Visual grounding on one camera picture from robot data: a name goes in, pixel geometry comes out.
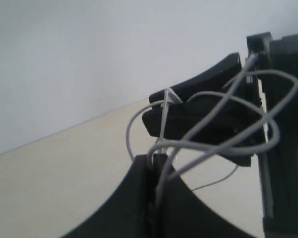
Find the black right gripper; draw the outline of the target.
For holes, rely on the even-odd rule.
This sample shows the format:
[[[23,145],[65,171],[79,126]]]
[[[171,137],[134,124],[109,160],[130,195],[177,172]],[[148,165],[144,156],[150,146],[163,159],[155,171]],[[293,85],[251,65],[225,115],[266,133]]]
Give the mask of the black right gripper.
[[[255,69],[277,69],[298,79],[298,34],[274,40],[269,32],[247,37]],[[258,156],[267,238],[298,238],[298,92],[277,114],[279,143]]]

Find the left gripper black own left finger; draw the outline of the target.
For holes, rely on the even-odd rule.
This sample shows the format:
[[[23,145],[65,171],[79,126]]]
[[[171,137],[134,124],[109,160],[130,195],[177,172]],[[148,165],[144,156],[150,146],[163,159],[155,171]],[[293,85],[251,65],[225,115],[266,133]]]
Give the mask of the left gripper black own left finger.
[[[138,155],[106,202],[65,238],[150,238],[149,203],[154,176]]]

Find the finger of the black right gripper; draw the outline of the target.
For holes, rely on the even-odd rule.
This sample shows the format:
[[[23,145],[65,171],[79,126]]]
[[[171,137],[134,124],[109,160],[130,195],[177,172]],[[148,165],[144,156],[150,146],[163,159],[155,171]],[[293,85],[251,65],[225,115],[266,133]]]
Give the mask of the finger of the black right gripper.
[[[231,53],[208,70],[170,88],[182,101],[187,101],[193,94],[199,91],[221,90],[240,70],[240,54]]]
[[[149,96],[149,102],[153,103],[162,100],[164,90],[155,92]],[[226,92],[221,89],[215,92]],[[252,84],[242,82],[234,95],[254,103],[255,89]],[[164,138],[169,140],[181,139],[193,126],[195,126],[220,100],[216,96],[198,96],[197,98],[182,104],[173,104],[169,106]],[[152,107],[151,110],[142,115],[142,121],[150,136],[158,137],[160,134],[160,120],[162,108],[160,106]],[[227,102],[213,121],[211,121],[202,131],[198,132],[191,141],[218,145],[236,134],[242,132],[248,126],[253,124],[259,115],[251,112],[246,106],[233,100]],[[237,146],[254,145],[255,139],[249,137],[240,142]],[[223,156],[229,161],[242,167],[251,166],[251,156]]]

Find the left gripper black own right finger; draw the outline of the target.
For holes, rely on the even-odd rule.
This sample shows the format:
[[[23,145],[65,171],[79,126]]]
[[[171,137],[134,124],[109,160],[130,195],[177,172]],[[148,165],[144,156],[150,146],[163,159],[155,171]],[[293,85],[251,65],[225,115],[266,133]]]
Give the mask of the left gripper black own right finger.
[[[177,177],[163,187],[155,217],[155,238],[250,238],[202,202]]]

